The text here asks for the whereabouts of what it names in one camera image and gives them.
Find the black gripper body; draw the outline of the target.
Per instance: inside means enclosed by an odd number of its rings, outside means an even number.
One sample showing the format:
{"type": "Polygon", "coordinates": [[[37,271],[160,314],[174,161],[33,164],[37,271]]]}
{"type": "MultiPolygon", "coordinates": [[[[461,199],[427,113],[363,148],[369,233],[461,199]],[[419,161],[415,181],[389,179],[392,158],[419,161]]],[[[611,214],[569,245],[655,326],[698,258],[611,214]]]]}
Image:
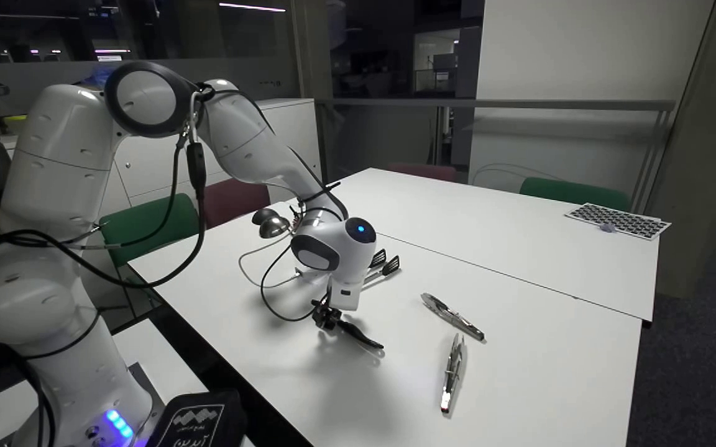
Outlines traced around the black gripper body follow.
{"type": "Polygon", "coordinates": [[[314,304],[314,323],[323,331],[353,331],[353,323],[349,323],[327,298],[314,304]]]}

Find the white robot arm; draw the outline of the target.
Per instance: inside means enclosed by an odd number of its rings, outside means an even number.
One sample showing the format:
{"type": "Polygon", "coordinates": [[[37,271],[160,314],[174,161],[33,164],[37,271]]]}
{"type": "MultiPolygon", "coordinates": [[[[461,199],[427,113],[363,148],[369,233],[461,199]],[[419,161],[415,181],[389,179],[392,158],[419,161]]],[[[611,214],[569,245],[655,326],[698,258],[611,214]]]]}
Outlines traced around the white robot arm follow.
{"type": "Polygon", "coordinates": [[[49,84],[18,138],[0,199],[0,345],[24,366],[37,408],[12,447],[130,447],[151,395],[125,364],[82,278],[99,202],[126,138],[166,139],[174,176],[196,192],[220,164],[243,185],[277,185],[298,214],[289,251],[329,278],[323,300],[359,305],[378,233],[349,212],[262,108],[228,79],[195,83],[156,63],[125,63],[102,83],[49,84]]]}

